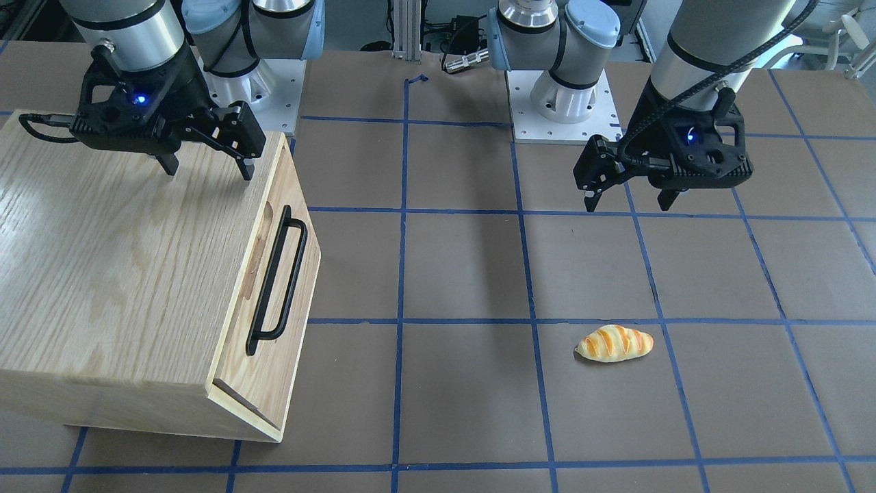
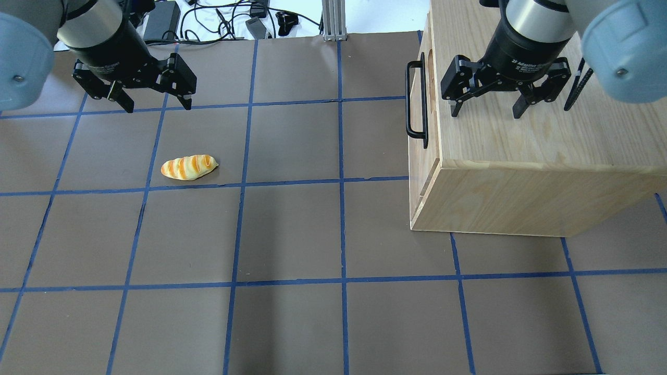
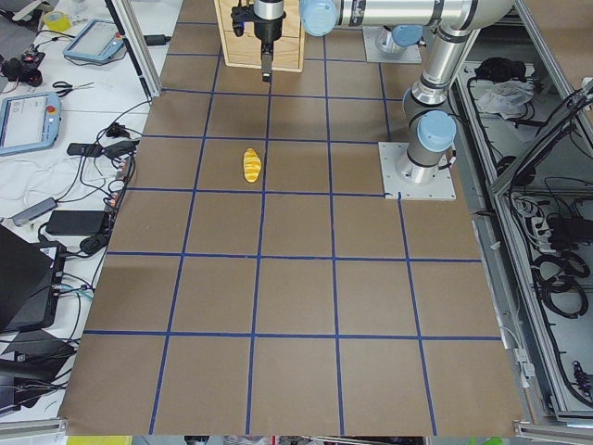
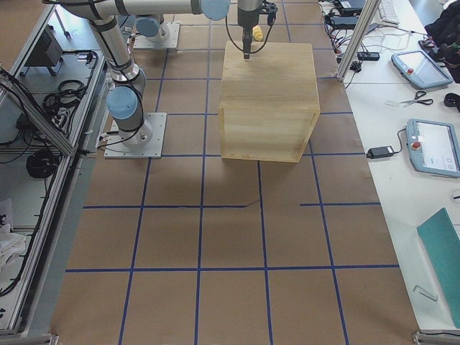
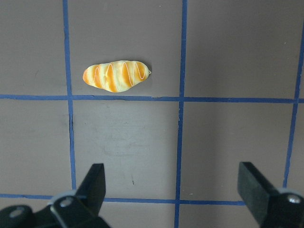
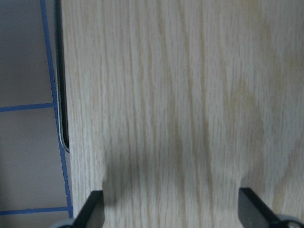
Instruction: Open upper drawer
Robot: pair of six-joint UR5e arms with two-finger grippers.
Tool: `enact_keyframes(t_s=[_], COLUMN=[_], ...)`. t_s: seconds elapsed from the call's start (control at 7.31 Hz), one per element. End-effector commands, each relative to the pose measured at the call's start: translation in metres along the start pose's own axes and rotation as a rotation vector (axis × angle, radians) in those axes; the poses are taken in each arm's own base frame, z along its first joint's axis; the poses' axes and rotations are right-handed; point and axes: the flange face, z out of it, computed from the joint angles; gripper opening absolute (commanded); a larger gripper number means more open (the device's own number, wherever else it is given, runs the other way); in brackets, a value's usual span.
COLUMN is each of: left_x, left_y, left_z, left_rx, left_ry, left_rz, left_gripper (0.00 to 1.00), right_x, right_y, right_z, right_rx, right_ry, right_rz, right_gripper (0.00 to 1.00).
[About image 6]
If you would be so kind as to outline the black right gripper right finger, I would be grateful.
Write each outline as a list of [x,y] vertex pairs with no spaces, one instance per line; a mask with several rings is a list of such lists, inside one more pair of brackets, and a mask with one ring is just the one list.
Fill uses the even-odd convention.
[[238,190],[238,219],[244,228],[302,228],[299,219],[275,214],[251,188]]

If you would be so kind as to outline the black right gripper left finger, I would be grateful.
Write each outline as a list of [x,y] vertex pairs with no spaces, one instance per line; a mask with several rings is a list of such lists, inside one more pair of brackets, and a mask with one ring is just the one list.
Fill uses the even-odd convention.
[[53,228],[102,228],[105,223],[105,203],[102,190],[90,193],[76,218],[58,221]]

